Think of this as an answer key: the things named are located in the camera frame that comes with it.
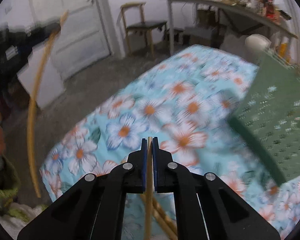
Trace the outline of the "left forearm fluffy sleeve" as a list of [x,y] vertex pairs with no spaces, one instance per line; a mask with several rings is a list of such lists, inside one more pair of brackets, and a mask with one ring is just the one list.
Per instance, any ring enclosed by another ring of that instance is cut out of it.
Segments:
[[32,208],[17,203],[19,188],[20,180],[15,168],[5,157],[0,157],[0,225],[13,239],[47,208],[45,204]]

